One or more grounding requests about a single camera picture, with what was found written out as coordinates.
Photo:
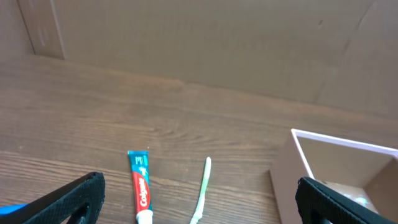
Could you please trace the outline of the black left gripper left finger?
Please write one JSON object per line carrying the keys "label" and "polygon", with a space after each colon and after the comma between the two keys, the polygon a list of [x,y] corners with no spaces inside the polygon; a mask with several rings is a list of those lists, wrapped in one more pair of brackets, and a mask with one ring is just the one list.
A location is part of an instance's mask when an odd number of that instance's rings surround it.
{"label": "black left gripper left finger", "polygon": [[96,223],[105,201],[105,179],[89,172],[25,207],[1,216],[1,223]]}

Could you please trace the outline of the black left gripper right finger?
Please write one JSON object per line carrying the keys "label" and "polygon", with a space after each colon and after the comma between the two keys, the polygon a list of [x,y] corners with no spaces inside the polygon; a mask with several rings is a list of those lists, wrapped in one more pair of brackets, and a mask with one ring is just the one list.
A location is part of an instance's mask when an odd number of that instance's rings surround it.
{"label": "black left gripper right finger", "polygon": [[394,224],[309,177],[299,179],[295,200],[303,224]]}

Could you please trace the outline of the blue disposable razor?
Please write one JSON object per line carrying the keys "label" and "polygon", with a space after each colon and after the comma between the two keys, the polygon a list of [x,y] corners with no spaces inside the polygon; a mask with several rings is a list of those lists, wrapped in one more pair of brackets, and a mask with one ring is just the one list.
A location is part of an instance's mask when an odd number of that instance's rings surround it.
{"label": "blue disposable razor", "polygon": [[26,204],[18,204],[18,205],[8,205],[5,207],[0,207],[0,216],[5,216],[7,214],[13,213],[25,206]]}

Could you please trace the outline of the white open cardboard box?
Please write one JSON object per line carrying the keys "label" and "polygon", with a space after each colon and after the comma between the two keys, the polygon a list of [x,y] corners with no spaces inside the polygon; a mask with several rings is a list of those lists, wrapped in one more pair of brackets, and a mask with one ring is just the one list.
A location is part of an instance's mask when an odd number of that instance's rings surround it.
{"label": "white open cardboard box", "polygon": [[310,177],[397,221],[397,149],[291,129],[271,169],[282,223],[299,223],[298,181]]}

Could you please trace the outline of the red green toothpaste tube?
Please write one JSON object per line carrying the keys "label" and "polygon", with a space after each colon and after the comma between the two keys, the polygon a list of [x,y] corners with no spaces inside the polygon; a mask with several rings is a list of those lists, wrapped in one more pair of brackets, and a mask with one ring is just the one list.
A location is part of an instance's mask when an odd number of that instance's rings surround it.
{"label": "red green toothpaste tube", "polygon": [[149,154],[147,151],[128,151],[134,187],[134,203],[138,224],[153,224],[153,209],[149,182]]}

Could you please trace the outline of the green white toothbrush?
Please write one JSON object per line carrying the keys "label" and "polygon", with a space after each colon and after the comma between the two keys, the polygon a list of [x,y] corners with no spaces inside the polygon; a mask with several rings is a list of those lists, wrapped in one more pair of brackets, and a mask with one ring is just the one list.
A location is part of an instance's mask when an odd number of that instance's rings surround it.
{"label": "green white toothbrush", "polygon": [[201,188],[200,188],[197,206],[196,206],[195,212],[190,220],[190,224],[197,224],[203,216],[203,211],[204,211],[204,207],[205,207],[205,195],[206,195],[207,186],[208,186],[208,183],[210,180],[210,175],[211,175],[211,158],[207,157],[206,161],[205,161],[203,178],[202,178],[202,182],[201,182]]}

